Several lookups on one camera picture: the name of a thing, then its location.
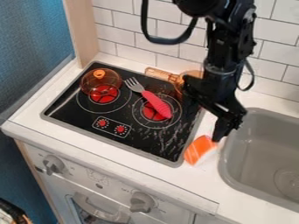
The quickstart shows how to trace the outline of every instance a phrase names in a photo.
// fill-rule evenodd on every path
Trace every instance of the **control panel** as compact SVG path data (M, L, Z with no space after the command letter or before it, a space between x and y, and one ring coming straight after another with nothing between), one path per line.
M28 154L41 175L56 173L93 192L127 207L132 217L143 213L165 224L190 223L194 214L182 207L127 185L116 177L86 168L81 164L57 157L49 152L26 145Z
M93 123L93 128L104 131L111 135L124 138L131 131L131 127L125 123L99 116Z

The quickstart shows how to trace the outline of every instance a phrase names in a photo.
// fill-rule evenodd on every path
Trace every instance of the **white countertop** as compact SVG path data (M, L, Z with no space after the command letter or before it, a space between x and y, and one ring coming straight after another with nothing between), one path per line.
M99 53L95 60L137 72L143 72L147 67L134 61L103 53ZM178 168L170 168L42 120L40 118L41 111L81 71L75 62L71 62L3 125L3 132L26 142L52 148L60 154L68 154L76 159L84 158L91 165L97 165L110 172L115 172L131 181L142 181L143 185L148 188L188 203L191 207L204 209L232 221L247 224L299 223L299 213L256 199L228 186L218 174L218 154L196 168L187 163L183 163ZM299 117L298 102L287 101L254 91L238 92L237 95L241 103L247 108L268 109ZM213 115L206 112L196 137L203 134L211 135L215 120Z

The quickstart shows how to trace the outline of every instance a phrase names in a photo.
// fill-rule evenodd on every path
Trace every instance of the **black stovetop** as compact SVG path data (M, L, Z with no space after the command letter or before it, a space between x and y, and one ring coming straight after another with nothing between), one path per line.
M87 96L80 91L80 78L97 68L115 70L123 80L136 77L139 82L169 103L173 117L165 120L140 94L122 83L109 94ZM198 120L199 105L189 98L179 100L172 84L115 66L92 63L85 72L44 112L44 117L67 123L73 130L136 152L147 158L176 163Z

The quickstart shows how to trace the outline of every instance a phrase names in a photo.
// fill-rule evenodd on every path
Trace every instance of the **fork handle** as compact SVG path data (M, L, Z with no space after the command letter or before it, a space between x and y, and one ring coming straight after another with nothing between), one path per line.
M150 102L150 104L160 115L162 115L165 118L172 118L170 106L166 102L162 101L159 97L157 97L150 91L144 90L142 91L142 95L145 99L147 99Z

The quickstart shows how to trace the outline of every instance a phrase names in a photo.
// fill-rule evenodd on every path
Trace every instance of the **gray sink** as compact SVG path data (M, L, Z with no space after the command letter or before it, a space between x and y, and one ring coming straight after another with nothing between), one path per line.
M299 119L250 108L221 151L232 188L299 213Z

